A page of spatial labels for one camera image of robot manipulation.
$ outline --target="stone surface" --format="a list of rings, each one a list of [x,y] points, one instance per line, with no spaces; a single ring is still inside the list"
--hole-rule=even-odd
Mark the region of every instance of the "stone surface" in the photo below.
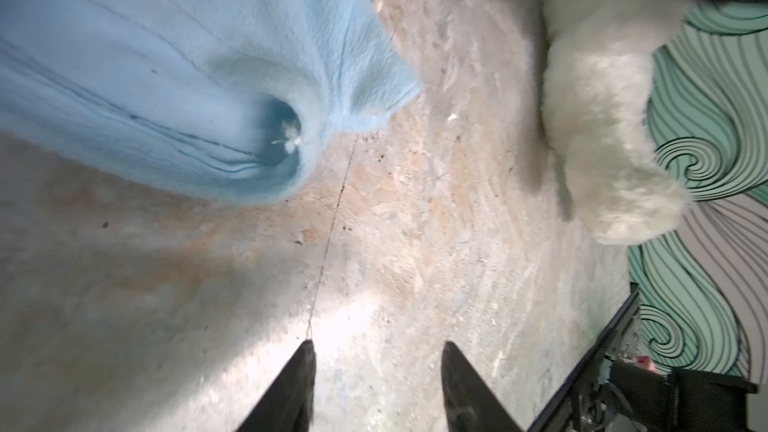
[[[538,4],[384,0],[423,93],[269,207],[3,137],[2,429],[234,430],[306,337],[313,430],[444,430],[447,339],[530,424],[628,292],[544,146]]]

